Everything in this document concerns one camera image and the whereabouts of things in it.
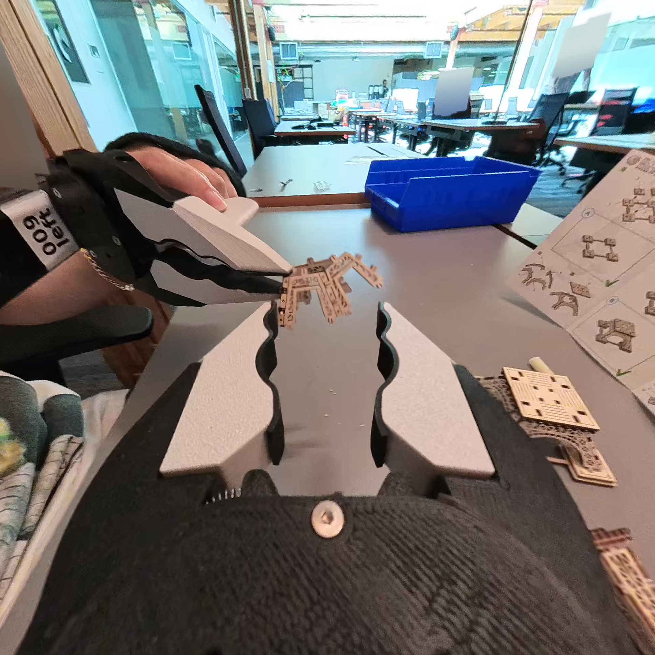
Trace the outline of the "neighbouring grey table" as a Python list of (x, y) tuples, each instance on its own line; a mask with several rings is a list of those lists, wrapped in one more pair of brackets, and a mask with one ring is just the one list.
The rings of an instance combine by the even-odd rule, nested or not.
[[(423, 158), (428, 157), (413, 155), (389, 143), (267, 147), (246, 173), (243, 183), (248, 196), (259, 203), (261, 208), (363, 205), (372, 211), (364, 192), (371, 162)], [(315, 193), (315, 181), (331, 183), (331, 190), (325, 194)], [(401, 233), (373, 211), (372, 214), (387, 233)], [(535, 249), (560, 221), (559, 217), (530, 206), (526, 200), (513, 223), (489, 227), (496, 227)]]

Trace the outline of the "grey desk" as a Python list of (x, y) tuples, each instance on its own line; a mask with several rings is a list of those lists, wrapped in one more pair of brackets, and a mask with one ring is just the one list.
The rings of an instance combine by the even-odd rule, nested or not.
[[(317, 301), (276, 340), (285, 427), (276, 488), (240, 498), (210, 474), (158, 470), (197, 361), (253, 304), (180, 308), (96, 461), (54, 555), (35, 574), (9, 654), (638, 654), (569, 489), (465, 369), (573, 353), (498, 295), (527, 249), (493, 227), (400, 234), (363, 209), (261, 212), (253, 232), (299, 263), (362, 252), (380, 290), (351, 282), (352, 315)], [(379, 301), (454, 359), (496, 472), (434, 474), (425, 490), (376, 468)], [(536, 328), (536, 337), (529, 329)], [(291, 496), (276, 493), (291, 492)]]

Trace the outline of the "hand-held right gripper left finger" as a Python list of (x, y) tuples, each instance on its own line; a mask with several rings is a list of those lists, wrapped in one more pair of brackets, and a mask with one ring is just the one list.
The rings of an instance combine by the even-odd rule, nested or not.
[(285, 447), (278, 390), (277, 305), (260, 304), (201, 361), (168, 450), (164, 477), (242, 479), (279, 465)]

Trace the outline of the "blue plastic bin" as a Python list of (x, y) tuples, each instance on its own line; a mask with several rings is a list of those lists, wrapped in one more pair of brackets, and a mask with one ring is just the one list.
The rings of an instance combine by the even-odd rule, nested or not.
[(401, 233), (513, 223), (541, 171), (488, 157), (374, 160), (372, 211)]

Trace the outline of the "wooden tower spire model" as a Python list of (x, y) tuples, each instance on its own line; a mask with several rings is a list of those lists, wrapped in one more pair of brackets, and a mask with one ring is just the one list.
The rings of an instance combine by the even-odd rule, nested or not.
[(654, 653), (654, 581), (633, 549), (628, 528), (591, 530), (601, 564), (642, 654)]

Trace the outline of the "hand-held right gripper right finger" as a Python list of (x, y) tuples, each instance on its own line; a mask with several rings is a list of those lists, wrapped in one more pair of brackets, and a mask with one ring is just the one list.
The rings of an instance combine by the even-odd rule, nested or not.
[(453, 360), (386, 301), (377, 307), (376, 336), (375, 466), (408, 475), (412, 485), (491, 479), (494, 463)]

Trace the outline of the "dark wall picture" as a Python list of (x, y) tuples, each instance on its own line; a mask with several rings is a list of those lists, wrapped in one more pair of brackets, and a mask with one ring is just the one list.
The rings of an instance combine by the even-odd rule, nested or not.
[(34, 1), (33, 5), (71, 83), (89, 85), (90, 80), (56, 1)]

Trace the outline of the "wooden tower base model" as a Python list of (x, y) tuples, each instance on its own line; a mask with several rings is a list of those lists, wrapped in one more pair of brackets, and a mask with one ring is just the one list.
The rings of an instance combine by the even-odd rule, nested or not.
[(476, 380), (498, 400), (531, 439), (552, 442), (550, 463), (565, 467), (578, 482), (616, 487), (618, 480), (596, 444), (600, 425), (568, 377), (504, 367)]

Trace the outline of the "person's printed white shirt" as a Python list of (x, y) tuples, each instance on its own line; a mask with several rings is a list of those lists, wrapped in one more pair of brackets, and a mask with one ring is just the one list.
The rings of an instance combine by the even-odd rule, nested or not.
[(52, 541), (127, 397), (1, 372), (1, 577)]

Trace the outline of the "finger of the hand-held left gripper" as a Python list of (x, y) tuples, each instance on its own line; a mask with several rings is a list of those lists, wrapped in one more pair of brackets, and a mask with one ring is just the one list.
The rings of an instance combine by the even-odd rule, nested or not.
[(282, 256), (245, 228), (259, 210), (252, 199), (227, 199), (225, 211), (220, 212), (193, 196), (167, 208), (124, 191), (115, 193), (132, 225), (154, 243), (181, 244), (200, 258), (219, 259), (238, 271), (291, 272), (292, 266)]
[(271, 301), (282, 293), (282, 266), (266, 264), (244, 270), (221, 258), (204, 257), (183, 246), (150, 247), (150, 294), (176, 307), (202, 307)]

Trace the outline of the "person's left hand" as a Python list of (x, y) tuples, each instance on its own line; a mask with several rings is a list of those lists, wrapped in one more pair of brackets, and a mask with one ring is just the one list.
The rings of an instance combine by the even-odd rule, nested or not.
[(238, 196), (229, 175), (199, 159), (180, 159), (160, 148), (144, 145), (126, 150), (161, 187), (196, 197), (220, 212), (226, 200)]

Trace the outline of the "tall black chair back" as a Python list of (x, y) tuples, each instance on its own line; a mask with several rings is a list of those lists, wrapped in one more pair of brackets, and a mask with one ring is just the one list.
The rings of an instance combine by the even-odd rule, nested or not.
[(239, 175), (240, 178), (246, 175), (247, 168), (242, 159), (233, 136), (230, 133), (225, 121), (223, 120), (214, 94), (208, 90), (203, 89), (200, 85), (195, 85), (194, 90), (201, 104), (203, 114), (206, 122), (212, 129), (216, 136), (223, 153), (226, 155), (229, 164), (233, 170)]

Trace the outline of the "small wooden arch assembly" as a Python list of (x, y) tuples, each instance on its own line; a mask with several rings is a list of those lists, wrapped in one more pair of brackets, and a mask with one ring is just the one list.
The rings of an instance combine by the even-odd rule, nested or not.
[(297, 320), (299, 305), (309, 305), (315, 293), (324, 318), (328, 323), (352, 314), (348, 294), (352, 291), (345, 281), (349, 271), (356, 271), (370, 286), (381, 288), (383, 278), (376, 266), (367, 266), (362, 255), (343, 253), (328, 259), (307, 262), (292, 268), (282, 282), (278, 307), (278, 326), (292, 330)]

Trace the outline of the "long office desk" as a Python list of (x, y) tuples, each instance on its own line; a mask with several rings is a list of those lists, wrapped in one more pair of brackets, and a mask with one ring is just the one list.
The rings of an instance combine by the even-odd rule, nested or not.
[(434, 142), (430, 153), (435, 152), (442, 156), (444, 143), (458, 143), (464, 139), (465, 134), (495, 135), (501, 132), (519, 132), (528, 135), (544, 128), (543, 121), (528, 122), (497, 122), (483, 119), (416, 119), (408, 115), (383, 113), (373, 110), (348, 110), (346, 112), (348, 123), (356, 129), (358, 141), (374, 143), (379, 139), (380, 129), (383, 125), (390, 125), (392, 143), (398, 137), (404, 138), (410, 151), (414, 152), (422, 136)]

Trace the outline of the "paper instruction sheet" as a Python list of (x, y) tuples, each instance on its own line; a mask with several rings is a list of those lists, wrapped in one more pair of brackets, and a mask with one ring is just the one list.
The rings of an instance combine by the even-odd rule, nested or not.
[(654, 155), (629, 151), (508, 287), (654, 413)]

